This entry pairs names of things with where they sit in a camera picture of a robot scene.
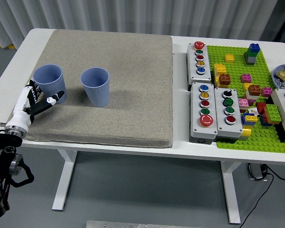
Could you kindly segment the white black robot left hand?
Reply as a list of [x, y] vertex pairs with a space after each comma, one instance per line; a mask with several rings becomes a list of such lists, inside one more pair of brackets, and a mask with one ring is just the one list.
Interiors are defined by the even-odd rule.
[[19, 95], [13, 110], [13, 117], [5, 125], [5, 133], [25, 138], [29, 126], [34, 122], [35, 115], [57, 104], [65, 94], [64, 91], [60, 90], [53, 96], [38, 101], [41, 93], [40, 87], [33, 80], [30, 80]]

